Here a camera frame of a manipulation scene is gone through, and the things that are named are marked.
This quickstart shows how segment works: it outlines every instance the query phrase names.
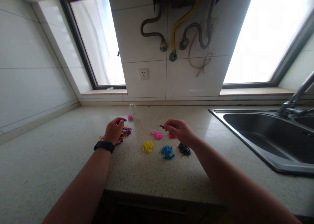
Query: window sill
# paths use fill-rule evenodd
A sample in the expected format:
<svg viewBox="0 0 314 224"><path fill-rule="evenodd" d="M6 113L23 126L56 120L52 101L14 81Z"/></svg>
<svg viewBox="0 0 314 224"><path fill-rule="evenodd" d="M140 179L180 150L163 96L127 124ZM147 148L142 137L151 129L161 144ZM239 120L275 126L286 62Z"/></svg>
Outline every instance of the window sill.
<svg viewBox="0 0 314 224"><path fill-rule="evenodd" d="M83 96L91 96L91 95L127 95L126 89L114 89L114 90L92 90L89 92L82 93Z"/></svg>
<svg viewBox="0 0 314 224"><path fill-rule="evenodd" d="M219 96L270 96L293 95L296 91L280 87L222 89Z"/></svg>

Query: window frame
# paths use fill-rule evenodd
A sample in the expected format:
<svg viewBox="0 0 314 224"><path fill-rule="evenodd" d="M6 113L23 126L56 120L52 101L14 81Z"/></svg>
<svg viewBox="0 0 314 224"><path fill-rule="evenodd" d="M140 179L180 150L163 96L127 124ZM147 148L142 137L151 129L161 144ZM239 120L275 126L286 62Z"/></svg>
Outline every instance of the window frame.
<svg viewBox="0 0 314 224"><path fill-rule="evenodd" d="M97 85L96 77L94 75L92 65L90 63L89 57L87 55L87 51L85 49L82 36L79 31L79 27L76 23L74 13L71 7L70 2L73 1L79 1L79 0L60 0L61 6L64 10L66 19L68 21L68 24L70 26L70 30L73 34L76 46L78 47L80 56L82 58L82 61L84 63L85 69L87 71L87 75L90 79L90 82L93 86L94 90L100 90L100 89L107 89L109 87L113 87L114 89L126 89L126 85Z"/></svg>
<svg viewBox="0 0 314 224"><path fill-rule="evenodd" d="M290 44L287 52L280 61L278 67L273 73L269 82L258 82L258 83L226 83L222 85L223 89L230 88L255 88L255 87L278 87L281 80L292 66L293 62L299 56L300 52L306 45L314 33L314 8L310 12L309 16L301 26L296 37Z"/></svg>

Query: left hand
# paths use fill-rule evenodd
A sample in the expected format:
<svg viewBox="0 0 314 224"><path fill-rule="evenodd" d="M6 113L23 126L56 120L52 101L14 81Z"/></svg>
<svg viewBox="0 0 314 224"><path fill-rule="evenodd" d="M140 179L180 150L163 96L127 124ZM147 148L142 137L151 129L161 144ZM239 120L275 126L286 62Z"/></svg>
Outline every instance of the left hand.
<svg viewBox="0 0 314 224"><path fill-rule="evenodd" d="M121 135L125 121L127 121L125 118L115 118L108 123L106 133L102 141L111 142L115 145Z"/></svg>

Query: frosted window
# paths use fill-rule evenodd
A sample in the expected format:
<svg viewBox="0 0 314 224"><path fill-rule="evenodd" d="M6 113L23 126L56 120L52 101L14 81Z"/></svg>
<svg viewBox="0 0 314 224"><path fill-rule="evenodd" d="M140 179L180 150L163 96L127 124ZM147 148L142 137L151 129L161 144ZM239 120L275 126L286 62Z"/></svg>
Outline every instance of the frosted window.
<svg viewBox="0 0 314 224"><path fill-rule="evenodd" d="M224 83L268 82L313 0L251 0Z"/></svg>
<svg viewBox="0 0 314 224"><path fill-rule="evenodd" d="M98 85L125 85L109 0L71 2Z"/></svg>

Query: pink object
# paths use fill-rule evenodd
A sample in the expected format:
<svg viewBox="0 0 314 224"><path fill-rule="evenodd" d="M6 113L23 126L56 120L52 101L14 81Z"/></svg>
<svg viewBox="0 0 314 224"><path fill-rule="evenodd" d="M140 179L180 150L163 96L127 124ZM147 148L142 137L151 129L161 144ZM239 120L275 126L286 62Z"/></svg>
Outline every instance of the pink object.
<svg viewBox="0 0 314 224"><path fill-rule="evenodd" d="M151 132L150 135L156 140L161 140L164 137L161 132L156 132L156 131Z"/></svg>

